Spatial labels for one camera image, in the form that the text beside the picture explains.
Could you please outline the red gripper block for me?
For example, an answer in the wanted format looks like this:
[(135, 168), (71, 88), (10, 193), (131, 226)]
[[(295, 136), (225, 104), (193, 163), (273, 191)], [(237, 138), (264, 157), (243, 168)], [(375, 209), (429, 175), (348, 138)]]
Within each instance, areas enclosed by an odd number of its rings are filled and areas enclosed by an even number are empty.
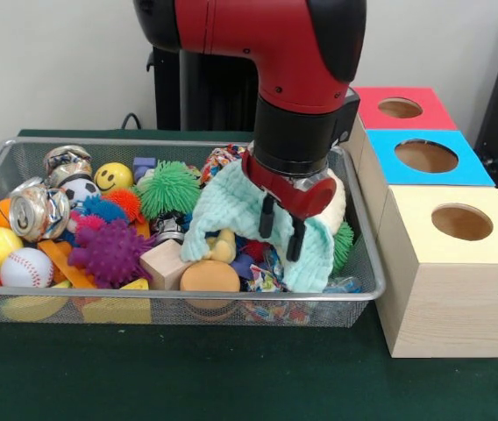
[(274, 205), (278, 204), (290, 214), (293, 233), (286, 248), (288, 261), (299, 260), (306, 227), (304, 219), (320, 214), (331, 202), (337, 184), (329, 176), (327, 168), (319, 173), (294, 178), (276, 174), (257, 162), (250, 151), (242, 156), (245, 176), (265, 192), (260, 213), (259, 234), (268, 239), (274, 225)]

